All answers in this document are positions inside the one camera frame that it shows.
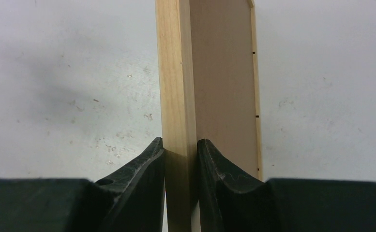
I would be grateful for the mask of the brown cardboard backing board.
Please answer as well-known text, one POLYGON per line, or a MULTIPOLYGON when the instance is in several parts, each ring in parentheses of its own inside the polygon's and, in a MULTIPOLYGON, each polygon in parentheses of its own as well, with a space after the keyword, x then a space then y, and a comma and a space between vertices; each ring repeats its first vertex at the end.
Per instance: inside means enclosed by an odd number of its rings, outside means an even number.
POLYGON ((190 1, 197 139, 260 176, 251 0, 190 1))

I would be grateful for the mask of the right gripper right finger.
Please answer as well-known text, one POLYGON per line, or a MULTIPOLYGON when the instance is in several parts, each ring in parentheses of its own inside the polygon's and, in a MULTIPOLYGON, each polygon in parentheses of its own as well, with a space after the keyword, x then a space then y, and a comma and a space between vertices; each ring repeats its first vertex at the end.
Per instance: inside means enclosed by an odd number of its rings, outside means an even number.
POLYGON ((272 178, 262 182, 197 144, 204 232, 376 232, 376 182, 272 178))

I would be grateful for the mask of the light wooden picture frame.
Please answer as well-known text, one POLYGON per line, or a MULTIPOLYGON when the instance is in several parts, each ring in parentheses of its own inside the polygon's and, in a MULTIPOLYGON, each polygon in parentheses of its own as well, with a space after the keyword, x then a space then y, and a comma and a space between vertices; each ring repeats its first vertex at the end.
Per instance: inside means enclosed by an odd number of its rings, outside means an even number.
MULTIPOLYGON (((199 232, 199 168, 193 72, 191 0, 158 0, 156 27, 160 105, 165 154, 165 187, 168 230, 199 232)), ((256 15, 255 15, 255 51, 256 15)), ((262 136, 258 73, 255 77, 257 140, 262 171, 262 136)))

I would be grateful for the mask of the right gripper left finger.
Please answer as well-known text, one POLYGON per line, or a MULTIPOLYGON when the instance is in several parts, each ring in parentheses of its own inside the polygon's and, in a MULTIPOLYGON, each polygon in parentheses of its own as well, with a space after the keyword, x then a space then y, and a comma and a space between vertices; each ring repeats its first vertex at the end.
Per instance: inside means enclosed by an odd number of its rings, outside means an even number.
POLYGON ((136 158, 87 179, 0 179, 0 232, 160 232, 164 149, 155 138, 136 158))

